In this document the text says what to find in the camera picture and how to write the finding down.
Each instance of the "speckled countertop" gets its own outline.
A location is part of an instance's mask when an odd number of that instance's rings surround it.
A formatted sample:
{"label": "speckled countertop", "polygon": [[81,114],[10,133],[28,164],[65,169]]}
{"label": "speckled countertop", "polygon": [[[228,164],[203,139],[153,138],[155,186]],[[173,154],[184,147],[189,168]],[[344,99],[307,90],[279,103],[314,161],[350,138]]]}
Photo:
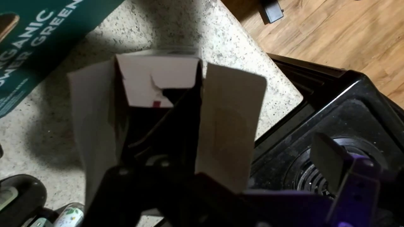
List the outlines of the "speckled countertop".
{"label": "speckled countertop", "polygon": [[47,186],[50,209],[83,202],[83,172],[74,152],[65,72],[149,48],[192,50],[204,61],[267,80],[257,137],[302,96],[243,33],[218,0],[126,0],[11,114],[0,119],[0,180],[31,174]]}

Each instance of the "cardboard box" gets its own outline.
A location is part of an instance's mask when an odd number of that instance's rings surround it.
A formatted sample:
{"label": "cardboard box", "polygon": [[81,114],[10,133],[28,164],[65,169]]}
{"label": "cardboard box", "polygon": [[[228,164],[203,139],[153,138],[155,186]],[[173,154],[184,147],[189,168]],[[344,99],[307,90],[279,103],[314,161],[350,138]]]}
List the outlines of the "cardboard box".
{"label": "cardboard box", "polygon": [[122,0],[1,0],[0,118]]}
{"label": "cardboard box", "polygon": [[[120,163],[127,142],[127,106],[175,109],[177,104],[164,91],[198,86],[201,65],[192,56],[119,55],[68,75],[74,140],[86,169],[87,205],[105,172]],[[202,105],[197,116],[197,173],[207,173],[232,192],[246,190],[265,89],[264,77],[206,65],[202,98],[198,95]]]}

